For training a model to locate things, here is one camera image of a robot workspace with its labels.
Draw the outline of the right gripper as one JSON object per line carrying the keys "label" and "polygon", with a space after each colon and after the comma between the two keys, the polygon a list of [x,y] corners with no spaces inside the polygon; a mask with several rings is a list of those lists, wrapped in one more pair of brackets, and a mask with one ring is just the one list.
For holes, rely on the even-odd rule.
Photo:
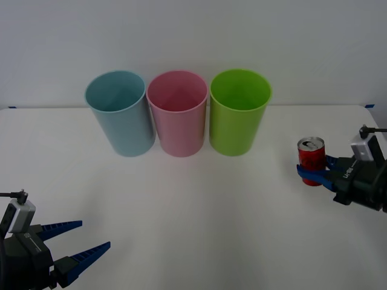
{"label": "right gripper", "polygon": [[325,156],[328,170],[308,170],[297,165],[306,185],[322,185],[336,193],[333,200],[342,205],[356,203],[371,209],[385,207],[385,165],[359,161],[355,157]]}

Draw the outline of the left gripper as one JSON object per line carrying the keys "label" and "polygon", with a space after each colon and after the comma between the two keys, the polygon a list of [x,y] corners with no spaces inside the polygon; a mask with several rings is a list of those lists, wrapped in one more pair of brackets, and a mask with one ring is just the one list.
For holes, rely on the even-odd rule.
{"label": "left gripper", "polygon": [[111,243],[103,243],[53,263],[51,252],[44,241],[81,226],[82,221],[38,224],[32,225],[31,231],[6,238],[5,257],[1,258],[5,261],[1,289],[54,289],[57,284],[61,288],[72,284],[110,249]]}

